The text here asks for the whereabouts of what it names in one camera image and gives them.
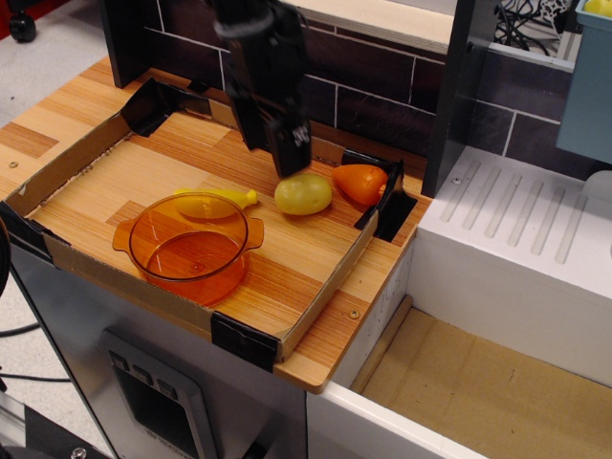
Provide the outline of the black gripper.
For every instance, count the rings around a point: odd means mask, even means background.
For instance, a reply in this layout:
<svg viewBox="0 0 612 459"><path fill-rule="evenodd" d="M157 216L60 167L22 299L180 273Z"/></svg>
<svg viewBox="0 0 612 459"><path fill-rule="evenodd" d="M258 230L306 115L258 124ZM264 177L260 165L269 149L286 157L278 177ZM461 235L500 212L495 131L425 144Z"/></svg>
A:
<svg viewBox="0 0 612 459"><path fill-rule="evenodd" d="M308 67L296 9L216 9L214 30L230 52L227 89L249 150L273 155L287 178L311 163L311 125L298 86Z"/></svg>

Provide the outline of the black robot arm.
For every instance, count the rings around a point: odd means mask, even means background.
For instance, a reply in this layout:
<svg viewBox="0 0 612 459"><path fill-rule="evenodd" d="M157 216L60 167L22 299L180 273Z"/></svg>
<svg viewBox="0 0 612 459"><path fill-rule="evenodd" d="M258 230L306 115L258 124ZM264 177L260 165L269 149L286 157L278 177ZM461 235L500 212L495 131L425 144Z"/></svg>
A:
<svg viewBox="0 0 612 459"><path fill-rule="evenodd" d="M308 67L302 16L281 1L210 1L228 47L227 94L248 149L272 154L288 178L310 165L311 126L299 85Z"/></svg>

